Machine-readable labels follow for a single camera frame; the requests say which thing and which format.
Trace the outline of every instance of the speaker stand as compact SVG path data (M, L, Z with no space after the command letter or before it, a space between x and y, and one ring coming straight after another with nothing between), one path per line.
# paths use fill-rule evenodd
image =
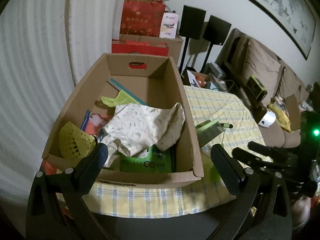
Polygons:
M205 59L204 59L202 68L201 68L201 70L200 70L200 73L203 72L205 65L207 65L207 61L208 61L208 58L209 58L209 55L210 55L212 46L213 46L213 42L210 42L209 49L208 49L207 55L205 55Z
M186 53L187 53L187 48L188 48L188 43L189 43L189 39L186 37L186 40L184 42L184 47L183 47L183 52L182 52L182 57L181 57L181 61L180 61L180 67L179 67L179 74L182 74L182 68L183 68L183 63L184 63L184 58L186 57Z

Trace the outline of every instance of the sofa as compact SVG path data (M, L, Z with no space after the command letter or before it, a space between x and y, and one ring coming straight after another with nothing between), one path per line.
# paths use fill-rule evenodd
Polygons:
M238 29L231 31L216 63L236 83L238 90L235 93L242 99L245 106L259 116L255 118L256 122L264 116L267 104L275 96L287 98L295 95L298 103L306 101L309 96L303 82L280 57L261 42ZM250 98L251 95L245 87L247 78L252 74L268 90L261 102ZM299 130L287 132L282 130L277 122L269 128L259 126L259 129L267 146L293 148L300 144Z

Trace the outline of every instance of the green light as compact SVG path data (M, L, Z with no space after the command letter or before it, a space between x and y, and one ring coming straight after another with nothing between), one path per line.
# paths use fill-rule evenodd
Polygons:
M320 131L317 129L317 130L314 130L313 131L313 134L315 135L315 136L318 136L319 134L320 134Z

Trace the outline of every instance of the curtain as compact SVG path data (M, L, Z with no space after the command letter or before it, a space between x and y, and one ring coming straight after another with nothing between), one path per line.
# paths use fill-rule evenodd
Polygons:
M0 204L25 235L28 196L60 110L117 38L123 0L10 0L0 15Z

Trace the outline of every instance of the picture frame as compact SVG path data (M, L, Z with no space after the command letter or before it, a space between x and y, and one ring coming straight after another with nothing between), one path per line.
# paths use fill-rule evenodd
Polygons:
M249 0L272 18L308 59L316 18L305 0Z

